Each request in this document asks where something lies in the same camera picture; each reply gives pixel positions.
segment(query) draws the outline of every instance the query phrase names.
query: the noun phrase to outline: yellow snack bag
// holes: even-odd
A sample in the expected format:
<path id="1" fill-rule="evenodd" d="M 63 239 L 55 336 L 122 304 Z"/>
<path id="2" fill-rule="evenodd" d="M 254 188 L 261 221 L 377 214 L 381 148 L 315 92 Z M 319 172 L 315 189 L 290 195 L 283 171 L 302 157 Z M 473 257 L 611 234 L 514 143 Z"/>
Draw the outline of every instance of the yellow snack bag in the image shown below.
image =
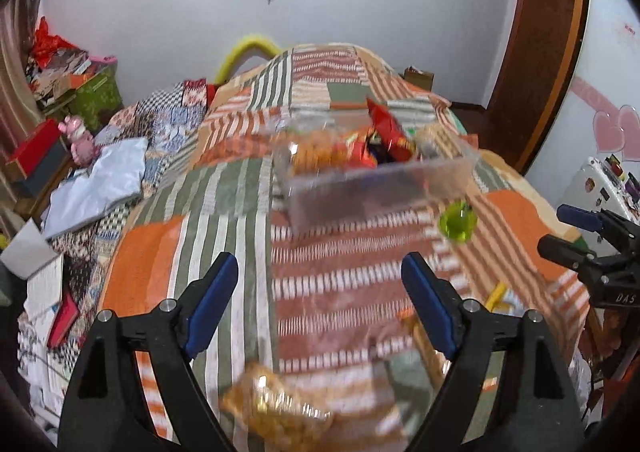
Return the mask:
<path id="1" fill-rule="evenodd" d="M 321 402 L 288 387 L 257 363 L 246 365 L 220 406 L 249 431 L 286 452 L 313 450 L 334 419 Z"/>
<path id="2" fill-rule="evenodd" d="M 425 331 L 413 307 L 404 309 L 398 313 L 398 320 L 413 337 L 414 344 L 427 369 L 431 385 L 433 385 L 434 390 L 440 390 L 451 366 L 451 362 L 445 358 L 445 355 L 436 351 L 433 345 L 431 345 L 427 331 Z"/>

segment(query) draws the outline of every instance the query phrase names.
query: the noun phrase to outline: red box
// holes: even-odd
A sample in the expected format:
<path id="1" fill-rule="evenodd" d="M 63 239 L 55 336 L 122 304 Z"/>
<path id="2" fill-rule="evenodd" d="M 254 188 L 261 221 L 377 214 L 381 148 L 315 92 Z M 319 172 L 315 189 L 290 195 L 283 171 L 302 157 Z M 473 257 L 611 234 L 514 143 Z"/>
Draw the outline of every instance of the red box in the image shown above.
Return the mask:
<path id="1" fill-rule="evenodd" d="M 4 165 L 4 172 L 9 181 L 20 181 L 29 177 L 59 137 L 58 122 L 53 118 L 38 125 Z"/>
<path id="2" fill-rule="evenodd" d="M 56 318 L 49 333 L 49 340 L 47 341 L 49 349 L 58 347 L 65 341 L 66 334 L 69 333 L 79 314 L 80 312 L 71 293 L 65 289 L 62 295 L 62 302 L 58 306 L 58 313 L 56 313 Z"/>

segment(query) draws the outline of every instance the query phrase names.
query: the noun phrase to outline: paper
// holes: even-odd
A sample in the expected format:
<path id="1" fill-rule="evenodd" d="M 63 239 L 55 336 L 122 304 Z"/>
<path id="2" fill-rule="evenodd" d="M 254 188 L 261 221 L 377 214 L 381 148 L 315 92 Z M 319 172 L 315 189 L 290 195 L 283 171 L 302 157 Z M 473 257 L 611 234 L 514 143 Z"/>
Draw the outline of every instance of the paper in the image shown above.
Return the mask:
<path id="1" fill-rule="evenodd" d="M 0 260 L 14 275 L 27 279 L 57 256 L 33 219 L 29 219 L 2 252 Z"/>
<path id="2" fill-rule="evenodd" d="M 85 60 L 76 68 L 76 70 L 74 71 L 74 74 L 81 75 L 82 73 L 84 73 L 89 69 L 90 65 L 91 65 L 91 61 L 89 59 Z"/>
<path id="3" fill-rule="evenodd" d="M 47 342 L 49 342 L 49 335 L 55 320 L 56 311 L 53 308 L 49 308 L 44 313 L 41 313 L 35 320 L 31 321 L 38 340 L 44 345 L 47 345 Z"/>
<path id="4" fill-rule="evenodd" d="M 63 365 L 51 353 L 47 353 L 47 374 L 49 388 L 47 392 L 42 391 L 44 404 L 51 412 L 60 416 L 69 378 L 65 377 Z"/>
<path id="5" fill-rule="evenodd" d="M 62 301 L 62 255 L 29 279 L 24 310 L 29 320 L 34 321 L 60 301 Z"/>

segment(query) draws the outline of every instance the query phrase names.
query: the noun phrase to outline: blue gripper pad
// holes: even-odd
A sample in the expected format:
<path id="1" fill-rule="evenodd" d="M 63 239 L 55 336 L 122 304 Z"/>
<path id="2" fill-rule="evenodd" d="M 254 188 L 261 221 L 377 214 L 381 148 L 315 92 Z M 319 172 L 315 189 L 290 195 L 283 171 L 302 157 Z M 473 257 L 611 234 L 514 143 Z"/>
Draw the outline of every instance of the blue gripper pad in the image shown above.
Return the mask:
<path id="1" fill-rule="evenodd" d="M 401 276 L 431 344 L 447 360 L 452 360 L 462 343 L 456 327 L 460 323 L 458 307 L 451 298 L 441 294 L 439 279 L 419 253 L 411 252 L 404 257 Z"/>
<path id="2" fill-rule="evenodd" d="M 556 210 L 556 216 L 558 216 L 558 221 L 588 232 L 597 232 L 602 229 L 602 222 L 596 214 L 578 207 L 560 205 Z"/>
<path id="3" fill-rule="evenodd" d="M 203 280 L 210 280 L 209 274 L 216 273 L 215 268 L 214 262 Z M 189 358 L 195 358 L 198 353 L 209 347 L 237 283 L 238 261 L 233 255 L 226 254 L 226 259 L 189 319 L 189 336 L 184 345 L 184 351 Z"/>

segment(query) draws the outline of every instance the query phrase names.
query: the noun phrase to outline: red snack package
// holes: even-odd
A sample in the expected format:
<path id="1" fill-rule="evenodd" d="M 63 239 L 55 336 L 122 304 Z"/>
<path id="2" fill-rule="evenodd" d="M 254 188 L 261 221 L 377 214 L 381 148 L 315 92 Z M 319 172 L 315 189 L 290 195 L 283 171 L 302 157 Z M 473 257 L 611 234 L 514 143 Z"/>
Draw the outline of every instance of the red snack package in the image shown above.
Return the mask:
<path id="1" fill-rule="evenodd" d="M 351 134 L 347 140 L 348 160 L 347 167 L 350 168 L 376 168 L 378 162 L 369 152 L 367 140 L 373 134 L 372 128 L 361 130 Z"/>
<path id="2" fill-rule="evenodd" d="M 396 161 L 409 161 L 415 154 L 415 143 L 402 132 L 402 127 L 389 110 L 367 98 L 369 116 L 389 155 Z"/>

